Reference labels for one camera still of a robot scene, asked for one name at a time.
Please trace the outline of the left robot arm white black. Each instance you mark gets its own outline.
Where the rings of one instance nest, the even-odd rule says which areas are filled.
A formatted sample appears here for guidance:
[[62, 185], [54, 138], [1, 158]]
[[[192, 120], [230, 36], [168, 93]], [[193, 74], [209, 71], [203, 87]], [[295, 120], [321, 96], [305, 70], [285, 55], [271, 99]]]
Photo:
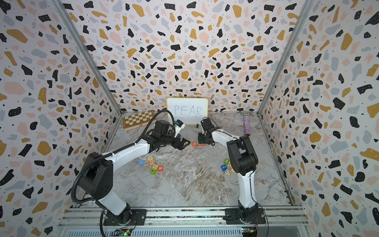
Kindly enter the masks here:
[[157, 120], [154, 128], [144, 131], [137, 141], [112, 152], [91, 153], [71, 188], [72, 201], [76, 204], [93, 201], [117, 224], [130, 223], [131, 207], [114, 187], [115, 174], [125, 169], [136, 158], [158, 151], [167, 145], [183, 150], [190, 144], [189, 140], [180, 135], [184, 127], [185, 124], [180, 120], [173, 123]]

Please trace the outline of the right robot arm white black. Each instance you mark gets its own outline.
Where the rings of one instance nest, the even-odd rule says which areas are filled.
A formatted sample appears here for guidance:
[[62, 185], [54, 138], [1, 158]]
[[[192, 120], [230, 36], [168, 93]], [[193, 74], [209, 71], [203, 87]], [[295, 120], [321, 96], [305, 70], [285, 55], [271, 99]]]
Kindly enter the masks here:
[[238, 219], [244, 223], [252, 222], [258, 213], [259, 205], [255, 197], [254, 178], [258, 156], [249, 134], [237, 137], [215, 126], [209, 117], [201, 121], [202, 133], [198, 134], [199, 144], [215, 145], [220, 143], [228, 150], [232, 169], [238, 175], [239, 200]]

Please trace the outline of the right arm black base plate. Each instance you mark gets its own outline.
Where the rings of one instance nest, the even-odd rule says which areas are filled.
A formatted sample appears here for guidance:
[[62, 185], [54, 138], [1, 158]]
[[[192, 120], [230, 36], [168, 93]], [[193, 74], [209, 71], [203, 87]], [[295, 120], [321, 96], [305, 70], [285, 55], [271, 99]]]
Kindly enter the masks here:
[[244, 209], [227, 208], [223, 219], [228, 225], [249, 225], [249, 224], [265, 224], [266, 218], [262, 208], [252, 207]]

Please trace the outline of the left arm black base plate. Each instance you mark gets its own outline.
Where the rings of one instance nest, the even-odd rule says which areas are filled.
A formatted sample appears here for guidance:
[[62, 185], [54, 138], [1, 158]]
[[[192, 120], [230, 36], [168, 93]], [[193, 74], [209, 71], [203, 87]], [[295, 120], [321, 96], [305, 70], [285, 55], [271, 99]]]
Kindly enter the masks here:
[[120, 215], [106, 213], [105, 226], [143, 226], [147, 216], [146, 209], [126, 209]]

